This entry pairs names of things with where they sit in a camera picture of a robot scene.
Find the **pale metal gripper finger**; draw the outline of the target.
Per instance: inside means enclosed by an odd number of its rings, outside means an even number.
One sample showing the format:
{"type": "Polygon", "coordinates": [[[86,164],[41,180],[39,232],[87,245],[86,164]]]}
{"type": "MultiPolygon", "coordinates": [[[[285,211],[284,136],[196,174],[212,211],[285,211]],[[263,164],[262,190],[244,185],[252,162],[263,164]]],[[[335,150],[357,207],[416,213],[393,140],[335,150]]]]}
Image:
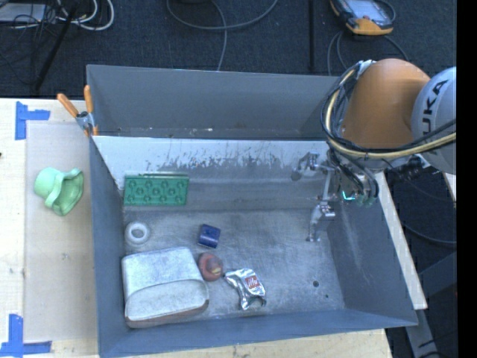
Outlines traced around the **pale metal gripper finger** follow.
{"type": "Polygon", "coordinates": [[[321,155],[315,151],[307,152],[292,169],[291,180],[299,181],[302,178],[311,179],[327,175],[326,166],[320,157],[321,155]]]}
{"type": "Polygon", "coordinates": [[[317,236],[318,232],[318,225],[321,220],[333,220],[335,218],[335,210],[329,204],[328,201],[321,201],[316,207],[312,210],[310,221],[309,221],[309,228],[308,228],[308,235],[306,237],[307,242],[316,242],[318,241],[319,237],[317,236]]]}

